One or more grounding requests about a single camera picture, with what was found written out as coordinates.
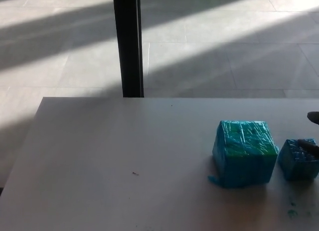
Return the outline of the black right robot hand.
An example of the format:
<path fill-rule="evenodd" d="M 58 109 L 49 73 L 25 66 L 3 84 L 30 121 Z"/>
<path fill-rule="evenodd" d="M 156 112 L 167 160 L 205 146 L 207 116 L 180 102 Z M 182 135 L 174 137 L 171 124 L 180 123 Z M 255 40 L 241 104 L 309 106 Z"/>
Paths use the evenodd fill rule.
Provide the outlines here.
<path fill-rule="evenodd" d="M 318 112 L 308 112 L 307 118 L 315 124 L 319 124 L 319 113 Z M 306 141 L 305 139 L 298 139 L 298 145 L 305 152 L 311 154 L 315 158 L 319 158 L 319 146 Z"/>

